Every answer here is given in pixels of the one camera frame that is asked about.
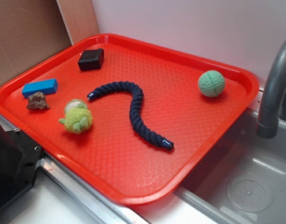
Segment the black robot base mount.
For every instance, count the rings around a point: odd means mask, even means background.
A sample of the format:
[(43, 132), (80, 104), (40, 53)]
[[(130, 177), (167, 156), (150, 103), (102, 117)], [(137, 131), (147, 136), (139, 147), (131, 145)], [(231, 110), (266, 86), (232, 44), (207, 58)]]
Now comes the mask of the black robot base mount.
[(43, 148), (19, 128), (0, 124), (0, 211), (34, 186)]

